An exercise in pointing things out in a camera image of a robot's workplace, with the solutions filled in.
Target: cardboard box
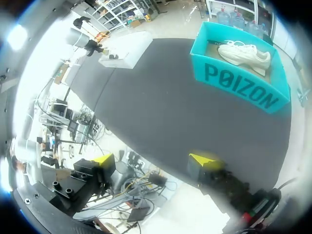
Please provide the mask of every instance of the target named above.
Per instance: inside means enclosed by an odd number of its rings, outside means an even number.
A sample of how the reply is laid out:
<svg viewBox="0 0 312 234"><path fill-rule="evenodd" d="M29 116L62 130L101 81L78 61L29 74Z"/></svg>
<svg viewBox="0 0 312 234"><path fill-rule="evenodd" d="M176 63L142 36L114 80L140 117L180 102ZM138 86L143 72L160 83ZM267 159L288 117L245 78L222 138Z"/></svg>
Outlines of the cardboard box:
<svg viewBox="0 0 312 234"><path fill-rule="evenodd" d="M133 69L152 41L152 35L144 31L111 40L106 45L117 48L114 52L118 59L109 59L109 56L103 54L98 62L105 67Z"/></svg>
<svg viewBox="0 0 312 234"><path fill-rule="evenodd" d="M104 9L99 15L100 15L100 16L103 16L103 15L105 15L106 13L107 13L107 10Z"/></svg>
<svg viewBox="0 0 312 234"><path fill-rule="evenodd" d="M56 77L55 77L55 80L54 80L54 83L55 83L55 84L61 84L62 79L63 79L63 77L64 77L64 75L65 75L65 73L66 73L66 71L67 71L68 68L69 68L69 65L68 65L68 64L63 64L63 65L60 67L60 69L59 69L59 71L58 71L58 73L57 73L57 75L56 75Z"/></svg>
<svg viewBox="0 0 312 234"><path fill-rule="evenodd" d="M140 21L137 19L137 20L135 20L135 21L132 21L132 22L130 23L130 26L133 27L133 28L135 28L135 27L138 27L140 24L141 24Z"/></svg>

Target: white box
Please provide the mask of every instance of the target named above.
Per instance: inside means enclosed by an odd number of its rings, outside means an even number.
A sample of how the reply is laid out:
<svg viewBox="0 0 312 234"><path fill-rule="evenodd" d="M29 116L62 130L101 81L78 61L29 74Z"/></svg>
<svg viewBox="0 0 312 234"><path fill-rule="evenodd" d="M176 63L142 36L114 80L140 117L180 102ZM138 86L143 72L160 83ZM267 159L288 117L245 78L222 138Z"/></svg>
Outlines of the white box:
<svg viewBox="0 0 312 234"><path fill-rule="evenodd" d="M133 69L152 41L152 35L148 32L131 33L111 40L105 46L110 54L117 54L118 59L109 59L109 56L102 55L98 62L105 67Z"/></svg>

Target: desk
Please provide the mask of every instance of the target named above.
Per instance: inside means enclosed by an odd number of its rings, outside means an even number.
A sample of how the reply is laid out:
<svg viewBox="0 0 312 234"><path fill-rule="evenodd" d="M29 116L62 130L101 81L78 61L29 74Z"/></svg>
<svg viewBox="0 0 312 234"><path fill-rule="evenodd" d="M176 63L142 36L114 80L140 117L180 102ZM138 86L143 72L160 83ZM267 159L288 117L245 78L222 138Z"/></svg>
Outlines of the desk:
<svg viewBox="0 0 312 234"><path fill-rule="evenodd" d="M61 140L60 137L58 137L57 134L56 134L56 129L55 129L55 127L53 127L53 128L54 128L54 134L53 134L53 136L54 136L54 139L55 139L55 146L54 146L54 148L53 148L53 153L54 153L54 154L57 154L57 151L58 151L59 148L60 148L60 147L59 147L59 144L62 143L62 142L64 142L64 143L70 143L70 144L81 144L80 151L79 151L79 154L81 154L81 149L82 149L82 147L83 147L83 143L78 143L78 142L71 141L71 140Z"/></svg>
<svg viewBox="0 0 312 234"><path fill-rule="evenodd" d="M154 39L132 70L105 68L94 53L71 89L130 148L185 182L189 153L202 150L217 154L252 192L272 189L288 148L290 103L268 115L196 81L193 42Z"/></svg>

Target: teal box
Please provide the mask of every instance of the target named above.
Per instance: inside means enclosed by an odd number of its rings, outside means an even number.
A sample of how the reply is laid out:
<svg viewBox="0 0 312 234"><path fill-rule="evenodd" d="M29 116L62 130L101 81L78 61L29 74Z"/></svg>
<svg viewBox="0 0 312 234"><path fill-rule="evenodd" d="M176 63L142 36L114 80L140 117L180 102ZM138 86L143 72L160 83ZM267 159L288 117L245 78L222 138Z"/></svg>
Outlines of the teal box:
<svg viewBox="0 0 312 234"><path fill-rule="evenodd" d="M270 80L265 80L228 62L206 56L208 43L226 40L253 44L271 54ZM286 74L277 50L265 41L238 29L219 23L203 22L191 49L195 79L215 86L251 102L267 113L280 110L290 101Z"/></svg>

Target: water bottle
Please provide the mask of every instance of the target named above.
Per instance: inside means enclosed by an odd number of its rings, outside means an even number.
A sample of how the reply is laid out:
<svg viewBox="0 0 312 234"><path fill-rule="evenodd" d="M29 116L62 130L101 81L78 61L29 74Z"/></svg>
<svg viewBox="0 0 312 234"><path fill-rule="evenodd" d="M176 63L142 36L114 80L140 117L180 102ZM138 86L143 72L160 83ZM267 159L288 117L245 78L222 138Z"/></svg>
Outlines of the water bottle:
<svg viewBox="0 0 312 234"><path fill-rule="evenodd" d="M247 23L246 31L250 34L255 35L256 37L259 37L260 39L263 38L263 30L259 25L255 23L254 20L252 22Z"/></svg>
<svg viewBox="0 0 312 234"><path fill-rule="evenodd" d="M261 25L261 29L264 34L266 34L267 36L269 35L269 30L266 28L264 23Z"/></svg>
<svg viewBox="0 0 312 234"><path fill-rule="evenodd" d="M245 20L240 13L238 13L237 16L233 18L233 27L239 30L244 30Z"/></svg>
<svg viewBox="0 0 312 234"><path fill-rule="evenodd" d="M224 24L224 25L230 25L230 15L226 12L224 12L224 9L222 8L221 11L219 11L216 14L216 18L218 20L218 23Z"/></svg>
<svg viewBox="0 0 312 234"><path fill-rule="evenodd" d="M233 27L233 21L234 21L234 18L237 16L237 10L235 9L235 11L231 12L230 13L230 26Z"/></svg>

